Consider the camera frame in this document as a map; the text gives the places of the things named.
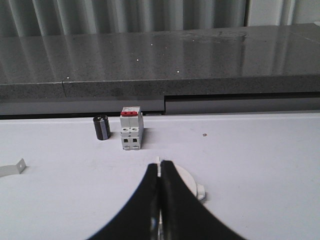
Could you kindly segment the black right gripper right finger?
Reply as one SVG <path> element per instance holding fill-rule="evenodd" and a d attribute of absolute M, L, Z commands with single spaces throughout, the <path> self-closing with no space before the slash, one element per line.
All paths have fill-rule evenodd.
<path fill-rule="evenodd" d="M 174 163 L 160 163 L 160 205 L 165 240 L 243 240 L 189 190 Z"/>

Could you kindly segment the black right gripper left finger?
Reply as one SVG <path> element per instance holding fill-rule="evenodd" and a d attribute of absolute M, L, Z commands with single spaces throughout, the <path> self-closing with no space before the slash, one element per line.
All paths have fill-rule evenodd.
<path fill-rule="evenodd" d="M 160 220 L 158 165 L 151 163 L 127 203 L 91 240 L 157 240 Z"/>

